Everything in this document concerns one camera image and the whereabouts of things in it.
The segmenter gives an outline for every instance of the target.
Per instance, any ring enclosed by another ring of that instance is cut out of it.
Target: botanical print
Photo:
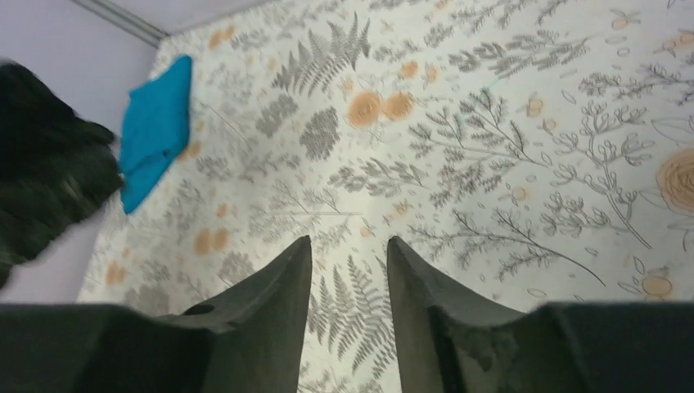
[[[482,43],[470,51],[448,55],[448,61],[462,72],[473,72],[486,66],[499,78],[508,78],[528,67],[542,71],[565,66],[590,50],[589,36],[566,39],[562,35],[548,30],[517,34],[503,45]]]
[[[331,22],[328,24],[331,31],[330,39],[309,30],[309,47],[306,48],[299,42],[296,57],[290,52],[288,64],[282,66],[282,70],[273,81],[273,87],[299,94],[308,88],[309,96],[318,87],[326,92],[332,79],[345,67],[350,66],[354,70],[359,57],[369,55],[369,20],[360,28],[359,18],[354,14],[354,21],[348,33],[339,25]]]
[[[270,102],[270,105],[260,112],[263,117],[255,121],[255,129],[264,133],[266,137],[272,138],[279,131],[282,122],[294,115],[297,109],[299,107],[291,97],[281,94],[276,101]]]
[[[327,160],[335,145],[340,141],[337,127],[335,108],[331,107],[313,114],[299,137],[299,144],[306,148],[306,158],[313,161]]]
[[[79,300],[180,314],[309,235],[301,393],[400,391],[395,235],[520,311],[690,300],[692,6],[280,0],[169,37],[190,143],[113,196]]]
[[[385,263],[376,260],[382,273],[380,285],[374,283],[373,272],[356,265],[352,255],[347,256],[345,273],[337,266],[333,269],[334,295],[328,290],[326,278],[321,277],[319,295],[310,298],[308,326],[318,342],[338,359],[354,352],[353,373],[374,356],[372,375],[378,379],[395,361],[396,354],[389,297],[385,293]]]

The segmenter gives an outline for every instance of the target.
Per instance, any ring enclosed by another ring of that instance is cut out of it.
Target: black object
[[[0,287],[120,188],[114,139],[29,69],[0,62]]]
[[[522,314],[388,244],[403,393],[690,392],[694,305],[549,303]]]
[[[0,306],[0,391],[296,393],[311,273],[302,237],[182,315]]]

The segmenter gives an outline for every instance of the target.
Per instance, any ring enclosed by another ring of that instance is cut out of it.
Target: gray leaf illustration
[[[651,123],[660,135],[668,138],[671,141],[694,145],[694,128],[692,120],[689,119],[655,119]]]
[[[299,107],[294,100],[286,94],[281,94],[261,111],[262,117],[255,121],[255,129],[272,138],[282,126],[282,122],[293,115]]]
[[[251,49],[259,49],[269,42],[269,37],[262,30],[253,30],[249,33],[238,34],[231,42],[234,49],[248,52]]]
[[[646,267],[643,266],[643,261],[641,261],[637,257],[633,257],[633,267],[636,268],[636,271],[639,272],[642,276],[646,275]]]
[[[547,153],[542,154],[542,158],[545,164],[552,165],[552,158]]]
[[[461,72],[472,72],[480,67],[477,59],[466,51],[460,51],[458,55],[448,55],[448,63],[456,66]]]
[[[641,190],[638,192],[643,199],[653,206],[660,207],[661,209],[668,209],[668,204],[665,203],[663,194],[657,188],[648,188],[646,190]]]
[[[371,5],[369,5],[370,10],[380,10],[380,9],[387,9],[387,10],[392,10],[395,9],[404,3],[407,4],[417,4],[418,2],[421,2],[422,0],[374,0],[371,2]]]
[[[620,288],[624,289],[629,293],[633,293],[634,295],[641,295],[641,291],[631,284],[627,284],[626,282],[618,282],[617,285],[619,285]]]
[[[296,52],[289,52],[287,63],[272,82],[274,88],[286,92],[303,93],[311,96],[315,89],[326,92],[331,81],[348,66],[356,70],[357,60],[368,57],[371,45],[368,43],[368,30],[371,21],[360,29],[357,14],[349,32],[329,22],[331,38],[328,40],[309,30],[309,45],[298,43]]]
[[[567,100],[568,102],[570,102],[570,103],[572,103],[572,104],[575,104],[575,103],[576,103],[576,99],[574,98],[574,96],[572,96],[572,95],[571,95],[569,92],[567,92],[566,90],[561,90],[561,95],[564,96],[564,99]]]
[[[255,273],[248,254],[232,251],[222,262],[217,276],[227,285],[236,285]]]
[[[424,43],[427,47],[439,47],[446,38],[452,35],[453,26],[444,26],[439,23],[431,27],[429,33],[424,36]]]
[[[340,360],[354,350],[353,373],[368,356],[376,356],[380,362],[372,373],[380,377],[396,358],[388,296],[383,296],[382,284],[374,282],[374,275],[361,269],[352,255],[348,255],[346,269],[341,273],[337,266],[333,268],[335,295],[327,288],[326,276],[321,277],[318,290],[309,299],[307,328]]]
[[[528,288],[528,293],[532,297],[537,297],[538,299],[544,299],[547,297],[547,293],[545,291],[537,288]]]
[[[675,229],[678,231],[692,231],[694,230],[694,217],[687,217],[679,221],[675,221],[668,225],[668,229]]]
[[[143,285],[139,290],[130,288],[125,292],[123,302],[147,315],[166,315],[169,313],[169,295],[160,287]]]
[[[306,124],[299,144],[306,148],[306,157],[313,161],[326,160],[340,141],[337,133],[337,111],[330,107],[319,111]]]

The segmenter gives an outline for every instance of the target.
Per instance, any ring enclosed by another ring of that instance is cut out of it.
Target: orange flower pattern
[[[80,301],[180,314],[308,234],[301,385],[396,392],[395,234],[520,311],[692,300],[689,2],[332,3],[161,43],[152,78],[195,59],[190,142],[140,210],[109,202]]]
[[[347,117],[354,127],[368,127],[378,120],[381,113],[381,96],[376,92],[361,92],[349,105]]]
[[[405,120],[414,107],[414,97],[410,93],[394,93],[383,105],[383,114],[390,120]]]
[[[672,155],[660,167],[656,181],[668,206],[694,212],[694,148]]]
[[[104,277],[104,282],[108,286],[113,286],[117,284],[122,284],[125,281],[125,268],[121,266],[118,262],[112,260],[106,269],[106,276]]]
[[[419,65],[417,64],[416,61],[410,61],[408,63],[403,64],[403,66],[400,68],[400,78],[403,79],[411,79],[414,78],[414,75],[417,74],[417,69],[419,69]]]

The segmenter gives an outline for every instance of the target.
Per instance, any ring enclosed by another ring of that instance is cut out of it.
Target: lavender wall
[[[217,20],[236,11],[257,7],[270,0],[110,0],[163,31],[181,30]]]
[[[0,57],[29,67],[82,117],[120,131],[128,91],[146,80],[155,49],[69,0],[0,0]],[[19,268],[0,301],[77,298],[101,215],[73,227]]]

